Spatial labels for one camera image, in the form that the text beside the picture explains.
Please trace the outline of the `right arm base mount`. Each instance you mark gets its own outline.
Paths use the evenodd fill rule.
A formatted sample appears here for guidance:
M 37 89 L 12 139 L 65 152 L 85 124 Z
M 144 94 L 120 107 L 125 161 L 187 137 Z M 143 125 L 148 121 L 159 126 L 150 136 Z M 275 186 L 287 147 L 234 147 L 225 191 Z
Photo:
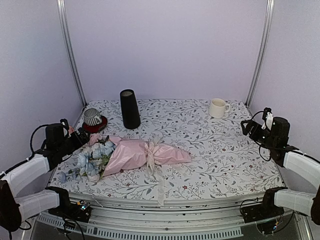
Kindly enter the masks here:
M 246 224 L 272 219 L 256 224 L 256 228 L 261 234 L 272 235 L 278 230 L 285 210 L 283 207 L 264 206 L 257 199 L 246 199 L 241 202 L 239 212 Z

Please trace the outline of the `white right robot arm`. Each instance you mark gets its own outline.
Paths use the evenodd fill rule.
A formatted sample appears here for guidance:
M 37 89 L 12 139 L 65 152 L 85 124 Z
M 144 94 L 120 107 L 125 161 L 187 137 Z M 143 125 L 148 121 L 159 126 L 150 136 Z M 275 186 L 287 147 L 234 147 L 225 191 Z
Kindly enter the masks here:
M 240 122 L 242 133 L 249 136 L 260 148 L 269 151 L 269 159 L 278 166 L 290 170 L 313 185 L 316 193 L 274 187 L 266 190 L 262 203 L 258 205 L 259 218 L 269 218 L 283 208 L 311 218 L 320 224 L 320 161 L 289 145 L 290 123 L 283 117 L 264 114 L 264 124 L 254 119 Z

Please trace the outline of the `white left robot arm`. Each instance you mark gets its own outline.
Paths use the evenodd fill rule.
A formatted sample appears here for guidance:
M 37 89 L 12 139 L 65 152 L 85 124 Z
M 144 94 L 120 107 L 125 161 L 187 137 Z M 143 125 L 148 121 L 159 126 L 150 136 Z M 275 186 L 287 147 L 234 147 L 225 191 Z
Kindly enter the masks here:
M 72 203 L 69 192 L 60 187 L 49 186 L 38 193 L 18 197 L 27 185 L 54 170 L 90 140 L 81 127 L 69 133 L 66 119 L 42 127 L 45 140 L 40 149 L 32 149 L 30 157 L 0 174 L 0 225 L 9 233 L 17 231 L 23 222 L 43 211 L 77 225 L 90 220 L 92 208 L 83 201 Z

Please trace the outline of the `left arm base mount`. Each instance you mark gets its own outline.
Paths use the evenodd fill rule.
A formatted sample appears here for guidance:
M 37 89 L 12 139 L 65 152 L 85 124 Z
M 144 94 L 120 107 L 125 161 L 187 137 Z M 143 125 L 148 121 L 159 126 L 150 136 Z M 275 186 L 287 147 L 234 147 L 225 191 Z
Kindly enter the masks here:
M 61 218 L 88 223 L 91 217 L 92 208 L 88 201 L 79 200 L 77 202 L 71 202 L 69 198 L 66 198 L 59 201 L 58 207 L 49 209 L 48 213 Z

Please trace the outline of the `pink flower bouquet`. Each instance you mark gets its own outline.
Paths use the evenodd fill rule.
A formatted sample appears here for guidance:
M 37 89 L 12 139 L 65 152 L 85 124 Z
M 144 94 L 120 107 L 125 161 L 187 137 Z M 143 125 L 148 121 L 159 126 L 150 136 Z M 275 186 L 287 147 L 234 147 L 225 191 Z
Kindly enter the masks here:
M 87 177 L 90 182 L 97 183 L 103 177 L 124 170 L 147 167 L 145 144 L 149 142 L 113 135 L 104 138 L 94 133 L 78 153 L 74 167 L 59 173 L 59 181 L 65 183 L 69 178 Z M 153 156 L 156 167 L 192 162 L 187 151 L 160 142 L 155 146 Z

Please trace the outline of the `cream printed ribbon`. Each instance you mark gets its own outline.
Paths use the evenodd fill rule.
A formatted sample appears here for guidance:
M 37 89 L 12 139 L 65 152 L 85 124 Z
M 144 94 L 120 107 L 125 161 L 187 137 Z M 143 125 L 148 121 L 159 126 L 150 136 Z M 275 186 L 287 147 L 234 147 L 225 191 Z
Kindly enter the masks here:
M 159 143 L 161 138 L 156 136 L 151 142 L 145 144 L 145 152 L 146 152 L 146 167 L 147 172 L 150 175 L 154 175 L 158 180 L 158 188 L 157 188 L 157 202 L 163 207 L 165 201 L 165 193 L 164 193 L 164 178 L 161 169 L 156 167 L 155 158 L 154 158 L 154 149 L 155 146 Z

